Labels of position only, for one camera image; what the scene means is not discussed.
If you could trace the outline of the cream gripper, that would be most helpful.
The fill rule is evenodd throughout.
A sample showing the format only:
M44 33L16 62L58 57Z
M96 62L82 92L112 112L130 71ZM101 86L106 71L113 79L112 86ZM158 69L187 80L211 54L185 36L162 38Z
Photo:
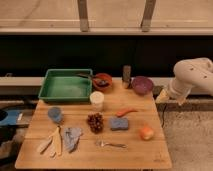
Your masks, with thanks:
M155 99L156 103L166 103L170 98L175 99L179 106L184 103L184 99L180 96L179 93L169 90L167 88L163 88L160 94Z

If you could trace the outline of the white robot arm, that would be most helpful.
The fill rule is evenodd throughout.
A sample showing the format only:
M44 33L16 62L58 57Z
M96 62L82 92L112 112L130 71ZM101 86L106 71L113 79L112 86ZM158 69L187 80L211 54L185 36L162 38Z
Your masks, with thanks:
M156 103L175 99L181 106L194 87L213 96L213 62L209 58L185 59L173 68L174 77L157 96Z

